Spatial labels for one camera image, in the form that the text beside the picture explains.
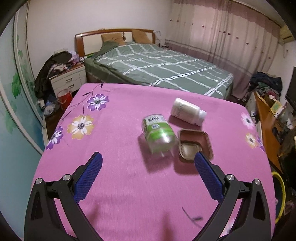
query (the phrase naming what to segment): table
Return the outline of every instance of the table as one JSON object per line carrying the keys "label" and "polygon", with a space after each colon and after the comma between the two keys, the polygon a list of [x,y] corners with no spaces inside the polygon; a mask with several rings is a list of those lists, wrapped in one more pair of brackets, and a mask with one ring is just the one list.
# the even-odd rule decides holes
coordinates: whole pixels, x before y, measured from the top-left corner
{"label": "table", "polygon": [[279,124],[277,123],[278,120],[269,111],[270,107],[267,105],[267,103],[262,101],[257,94],[255,94],[255,99],[256,99],[256,105],[259,113],[259,118],[261,121],[263,145],[264,145],[267,157],[272,162],[272,164],[281,173],[283,173],[277,157],[277,153],[281,145],[278,142],[278,140],[275,138],[274,134],[272,133],[272,128],[274,126],[279,126]]}
{"label": "table", "polygon": [[[91,105],[93,96],[106,102]],[[47,145],[34,180],[59,180],[98,151],[103,155],[103,167],[79,205],[105,241],[193,240],[218,203],[211,199],[194,164],[179,161],[175,151],[174,156],[151,156],[141,129],[143,117],[155,113],[163,114],[175,133],[181,128],[198,129],[169,118],[177,97],[207,112],[202,130],[210,137],[212,163],[238,180],[261,180],[273,233],[273,181],[266,154],[256,141],[255,127],[247,125],[244,118],[249,116],[244,107],[209,96],[138,85],[103,84],[101,88],[98,84],[84,84]],[[87,125],[82,129],[84,134],[75,129],[81,123]],[[56,204],[65,229],[74,235],[60,202]],[[190,217],[201,216],[203,220],[193,223],[182,208]]]}

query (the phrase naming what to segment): white wall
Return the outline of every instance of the white wall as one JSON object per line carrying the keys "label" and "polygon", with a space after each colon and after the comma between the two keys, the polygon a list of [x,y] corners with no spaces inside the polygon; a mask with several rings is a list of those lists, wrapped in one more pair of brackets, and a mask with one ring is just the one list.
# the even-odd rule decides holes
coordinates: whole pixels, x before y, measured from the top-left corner
{"label": "white wall", "polygon": [[284,46],[278,45],[276,56],[268,73],[281,77],[283,82],[282,104],[286,103],[285,96],[290,85],[294,66],[296,66],[296,41],[286,43]]}
{"label": "white wall", "polygon": [[165,36],[171,0],[31,0],[28,49],[34,77],[54,51],[74,50],[74,36],[101,28],[145,28]]}

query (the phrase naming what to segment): wooden desk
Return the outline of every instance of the wooden desk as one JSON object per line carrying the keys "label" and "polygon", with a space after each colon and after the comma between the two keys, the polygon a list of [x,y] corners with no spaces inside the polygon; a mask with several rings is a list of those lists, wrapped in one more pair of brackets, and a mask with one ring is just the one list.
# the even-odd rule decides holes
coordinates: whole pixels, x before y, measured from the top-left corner
{"label": "wooden desk", "polygon": [[277,157],[277,152],[281,145],[272,133],[272,128],[279,126],[278,120],[269,111],[270,107],[257,96],[257,93],[255,93],[255,99],[261,121],[263,146],[267,157],[283,173]]}

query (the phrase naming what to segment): television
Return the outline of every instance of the television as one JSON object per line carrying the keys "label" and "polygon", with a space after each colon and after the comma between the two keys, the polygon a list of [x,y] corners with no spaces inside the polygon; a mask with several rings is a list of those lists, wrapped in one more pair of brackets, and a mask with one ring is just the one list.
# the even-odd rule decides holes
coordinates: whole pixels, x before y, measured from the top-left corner
{"label": "television", "polygon": [[296,111],[296,67],[294,67],[293,75],[291,78],[290,86],[286,94],[286,99]]}

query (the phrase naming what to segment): green label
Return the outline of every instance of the green label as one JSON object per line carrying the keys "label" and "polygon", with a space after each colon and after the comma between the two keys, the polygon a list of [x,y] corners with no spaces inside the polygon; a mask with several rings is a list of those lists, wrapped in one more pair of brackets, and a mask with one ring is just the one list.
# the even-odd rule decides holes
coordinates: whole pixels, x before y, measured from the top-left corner
{"label": "green label", "polygon": [[146,140],[155,141],[166,136],[174,136],[174,132],[162,115],[150,115],[144,119],[143,131]]}

